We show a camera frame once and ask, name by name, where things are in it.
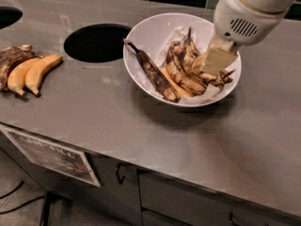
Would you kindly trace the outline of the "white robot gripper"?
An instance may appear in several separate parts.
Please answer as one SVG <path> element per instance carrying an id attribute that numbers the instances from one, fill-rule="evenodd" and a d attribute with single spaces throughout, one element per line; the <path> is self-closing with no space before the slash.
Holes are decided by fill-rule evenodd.
<path id="1" fill-rule="evenodd" d="M 215 75 L 238 57 L 239 45 L 261 42 L 287 12 L 285 0 L 219 0 L 214 12 L 214 36 L 200 70 Z"/>

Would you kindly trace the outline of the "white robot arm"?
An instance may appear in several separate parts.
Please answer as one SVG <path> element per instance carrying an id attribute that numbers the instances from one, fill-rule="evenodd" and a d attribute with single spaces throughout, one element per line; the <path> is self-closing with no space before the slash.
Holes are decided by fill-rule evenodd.
<path id="1" fill-rule="evenodd" d="M 217 74 L 238 57 L 241 46 L 264 40 L 295 0 L 219 0 L 214 11 L 214 35 L 200 70 Z"/>

